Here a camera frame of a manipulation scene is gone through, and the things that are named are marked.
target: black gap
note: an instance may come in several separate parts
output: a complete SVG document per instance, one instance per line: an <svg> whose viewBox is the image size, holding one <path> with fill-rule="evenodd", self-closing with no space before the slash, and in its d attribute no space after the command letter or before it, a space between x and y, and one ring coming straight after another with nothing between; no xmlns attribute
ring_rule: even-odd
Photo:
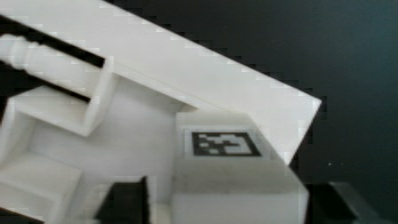
<svg viewBox="0 0 398 224"><path fill-rule="evenodd" d="M23 70L16 70L1 61L0 61L0 75L1 75L1 83L0 83L0 124L3 118L3 110L7 106L7 99L24 91L32 90L39 86L46 85L53 89L56 89L69 96L83 100L87 103L90 99L76 94L72 91L53 85L42 79L35 78Z"/></svg>
<svg viewBox="0 0 398 224"><path fill-rule="evenodd" d="M62 40L48 36L40 31L26 27L21 23L17 23L14 20L10 20L0 15L0 35L5 33L16 36L23 36L28 41L44 44L53 49L69 54L74 58L78 58L81 61L85 61L88 64L92 64L96 67L103 67L104 59L96 54L81 50Z"/></svg>
<svg viewBox="0 0 398 224"><path fill-rule="evenodd" d="M309 208L305 224L348 224L357 219L330 184L307 185Z"/></svg>
<svg viewBox="0 0 398 224"><path fill-rule="evenodd" d="M44 224L42 221L35 220L28 216L17 214L7 209L0 208L0 223L3 224Z"/></svg>
<svg viewBox="0 0 398 224"><path fill-rule="evenodd" d="M96 214L101 224L149 224L147 180L113 183Z"/></svg>

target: black background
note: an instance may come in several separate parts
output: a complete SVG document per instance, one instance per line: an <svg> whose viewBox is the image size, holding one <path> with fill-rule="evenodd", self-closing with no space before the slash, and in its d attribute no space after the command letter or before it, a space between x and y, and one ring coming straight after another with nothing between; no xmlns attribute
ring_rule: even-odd
<svg viewBox="0 0 398 224"><path fill-rule="evenodd" d="M110 2L323 100L291 168L398 221L398 1ZM10 75L1 96L35 85Z"/></svg>

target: white panel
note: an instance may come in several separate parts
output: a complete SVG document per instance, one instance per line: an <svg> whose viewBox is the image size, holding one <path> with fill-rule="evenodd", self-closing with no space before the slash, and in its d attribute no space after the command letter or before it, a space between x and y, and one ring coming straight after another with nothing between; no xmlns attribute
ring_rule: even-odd
<svg viewBox="0 0 398 224"><path fill-rule="evenodd" d="M200 101L245 112L289 162L316 98L99 0L1 0L0 13L104 58L113 56Z"/></svg>

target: white block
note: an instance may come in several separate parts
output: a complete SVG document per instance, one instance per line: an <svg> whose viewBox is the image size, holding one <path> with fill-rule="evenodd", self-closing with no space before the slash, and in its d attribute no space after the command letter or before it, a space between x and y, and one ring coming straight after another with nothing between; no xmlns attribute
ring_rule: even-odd
<svg viewBox="0 0 398 224"><path fill-rule="evenodd" d="M197 132L200 139L190 137ZM236 132L247 133L250 141L238 138L238 146L227 151ZM207 137L216 133L225 146ZM247 116L179 113L177 135L172 224L303 223L307 190ZM218 153L197 154L195 141L207 141ZM259 155L247 156L252 147Z"/></svg>

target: white plastic part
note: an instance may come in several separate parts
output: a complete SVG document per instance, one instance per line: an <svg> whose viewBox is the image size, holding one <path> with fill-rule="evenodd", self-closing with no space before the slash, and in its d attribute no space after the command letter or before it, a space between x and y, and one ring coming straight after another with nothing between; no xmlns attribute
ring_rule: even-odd
<svg viewBox="0 0 398 224"><path fill-rule="evenodd" d="M152 217L160 217L158 223L168 222L172 129L183 102L184 111L218 112L216 119L200 114L179 122L184 129L245 130L259 136L255 144L264 147L264 156L243 160L195 159L181 151L179 136L172 223L195 224L206 220L211 224L236 221L255 224L263 220L300 223L307 192L284 163L293 157L319 100L99 0L3 0L0 13L104 58L103 68L92 68L21 37L0 38L0 59L90 98L85 104L40 87L8 101L0 133L0 206L24 206L30 211L19 211L23 214L58 224L81 170L85 176L62 221L94 223L81 214L94 187L115 176L149 175L156 177L151 206L165 204L163 213ZM126 79L117 86L119 76ZM222 112L247 114L254 122L241 114L222 115ZM46 169L60 174L53 180L65 188L46 189L55 186L48 183ZM24 173L37 175L37 180ZM209 214L200 222L197 209Z"/></svg>
<svg viewBox="0 0 398 224"><path fill-rule="evenodd" d="M21 68L17 57L1 59L10 59L12 66ZM90 86L94 93L88 104L48 87L26 91L7 103L0 132L0 207L48 224L64 222L80 170L28 152L35 124L39 120L83 136L90 134L103 120L113 95L117 77L112 70L110 58L99 71L96 86Z"/></svg>
<svg viewBox="0 0 398 224"><path fill-rule="evenodd" d="M154 90L168 88L186 97L184 103L247 113L289 163L319 106L314 97L99 0L3 0L0 13L103 58L113 56L115 70L120 64Z"/></svg>
<svg viewBox="0 0 398 224"><path fill-rule="evenodd" d="M199 139L207 138L206 134L247 133L261 156L186 156L193 154L186 152L191 150L188 145L197 144L186 138L188 130L202 133ZM261 134L250 135L254 130L250 119L241 114L177 114L174 224L303 223L307 190Z"/></svg>

